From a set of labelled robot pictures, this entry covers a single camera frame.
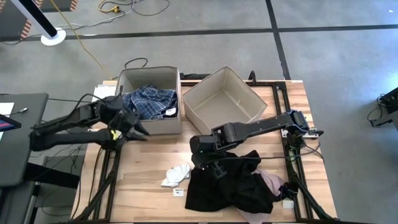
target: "gray floor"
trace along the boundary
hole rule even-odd
[[[111,16],[96,11],[98,2],[79,1],[76,11],[65,15],[78,24]],[[158,16],[131,13],[112,24],[79,33],[271,27],[265,1],[170,2]],[[164,5],[160,0],[145,0],[136,9],[150,13]],[[393,0],[273,0],[272,5],[279,27],[398,24],[398,3]],[[57,13],[46,16],[55,25],[64,24]],[[290,76],[304,80],[317,128],[325,130],[320,142],[338,216],[346,221],[396,223],[398,133],[391,125],[372,128],[366,116],[376,107],[380,93],[398,86],[398,29],[291,32],[280,37]],[[272,34],[96,39],[84,43],[114,76],[125,61],[147,57],[148,66],[173,65],[185,73],[209,73],[230,66],[243,78],[255,70],[259,79],[283,79]],[[55,47],[44,47],[40,42],[0,45],[0,58],[0,89],[5,93],[45,91],[53,98],[77,99],[107,79],[77,40]],[[50,101],[44,119],[63,115],[73,106]],[[44,155],[53,156],[57,150],[32,160],[40,163]],[[66,208],[62,209],[53,208],[52,212],[65,212]],[[36,223],[58,220],[39,211]]]

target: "clothing tag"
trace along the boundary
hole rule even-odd
[[[173,196],[174,197],[183,197],[184,189],[173,189]]]
[[[176,109],[171,108],[171,109],[166,110],[166,115],[171,116],[171,115],[175,114],[175,112],[176,112]]]
[[[283,200],[283,208],[294,208],[294,203],[292,200]]]

